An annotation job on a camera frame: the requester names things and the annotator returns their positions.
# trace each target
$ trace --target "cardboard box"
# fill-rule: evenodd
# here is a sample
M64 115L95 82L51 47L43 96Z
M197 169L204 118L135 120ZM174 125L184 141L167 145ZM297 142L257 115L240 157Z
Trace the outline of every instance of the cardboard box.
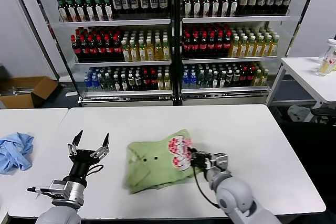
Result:
M12 87L34 88L30 94L7 95L0 97L0 109L33 109L39 108L58 83L48 77L19 77L0 80L0 90Z

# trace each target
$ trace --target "refrigerator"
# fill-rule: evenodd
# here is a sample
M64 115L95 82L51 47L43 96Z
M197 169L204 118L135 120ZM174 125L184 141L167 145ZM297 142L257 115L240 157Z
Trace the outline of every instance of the refrigerator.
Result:
M74 83L81 106L155 106L264 103L310 2L287 0L286 6L285 1L265 0L261 6L258 0L22 3L60 81ZM248 54L251 36L253 47L262 36L260 50L270 51ZM226 37L225 48L220 38Z

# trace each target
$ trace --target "green cloth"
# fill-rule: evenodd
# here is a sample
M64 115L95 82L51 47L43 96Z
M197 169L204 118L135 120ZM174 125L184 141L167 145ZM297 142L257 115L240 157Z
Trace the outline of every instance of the green cloth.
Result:
M180 130L158 142L133 142L127 147L126 186L132 194L182 183L193 176L191 138Z

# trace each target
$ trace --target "red and white pattern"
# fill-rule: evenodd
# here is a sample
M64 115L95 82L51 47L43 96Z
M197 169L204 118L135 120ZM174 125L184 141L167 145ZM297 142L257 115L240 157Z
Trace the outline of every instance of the red and white pattern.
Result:
M168 150L174 154L173 165L179 170L186 170L190 167L191 155L188 151L191 148L191 138L177 136L169 140Z

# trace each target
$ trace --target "blue towel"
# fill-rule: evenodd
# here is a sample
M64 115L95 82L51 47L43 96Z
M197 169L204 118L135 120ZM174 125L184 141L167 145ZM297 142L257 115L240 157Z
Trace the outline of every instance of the blue towel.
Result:
M32 152L33 139L33 136L17 132L0 138L0 173L12 167L19 167L20 170L31 168L31 162L24 155Z

